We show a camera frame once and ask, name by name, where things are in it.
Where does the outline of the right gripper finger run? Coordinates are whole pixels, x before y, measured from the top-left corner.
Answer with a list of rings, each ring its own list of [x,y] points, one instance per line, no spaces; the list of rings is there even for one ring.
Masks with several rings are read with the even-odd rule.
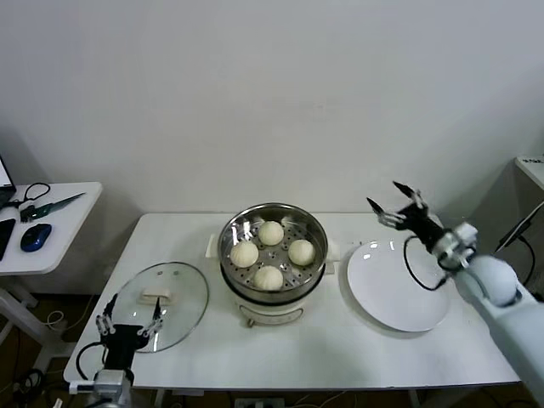
[[[404,216],[395,212],[385,211],[378,203],[370,197],[366,198],[371,210],[376,214],[378,222],[389,228],[399,228],[404,223]]]
[[[414,190],[409,185],[397,181],[394,181],[393,184],[410,201],[399,210],[400,213],[426,213],[428,211],[428,205],[422,199],[420,190]]]

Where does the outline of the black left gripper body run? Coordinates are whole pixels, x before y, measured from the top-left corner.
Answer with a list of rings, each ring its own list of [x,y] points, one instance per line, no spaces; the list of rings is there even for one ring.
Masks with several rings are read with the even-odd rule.
[[[128,370],[132,367],[137,350],[145,346],[144,328],[136,325],[114,325],[115,332],[100,336],[107,349],[105,369]]]

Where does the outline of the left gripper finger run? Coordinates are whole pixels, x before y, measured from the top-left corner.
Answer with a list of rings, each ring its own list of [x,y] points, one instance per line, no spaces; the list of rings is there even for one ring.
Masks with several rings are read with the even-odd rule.
[[[163,325],[163,317],[162,317],[161,299],[158,298],[156,300],[156,305],[154,307],[151,323],[141,328],[138,331],[138,335],[141,337],[153,337],[156,333],[158,333],[161,330],[162,325]]]
[[[114,334],[116,329],[112,321],[112,312],[116,304],[117,294],[106,304],[103,313],[96,316],[95,323],[100,336]]]

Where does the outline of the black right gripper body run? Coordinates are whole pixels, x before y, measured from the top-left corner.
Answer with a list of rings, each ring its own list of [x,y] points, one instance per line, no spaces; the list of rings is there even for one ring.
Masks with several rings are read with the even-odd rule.
[[[419,207],[416,203],[411,203],[398,214],[404,218],[397,224],[397,230],[411,231],[428,251],[432,251],[445,234],[444,228],[429,217],[426,204]]]

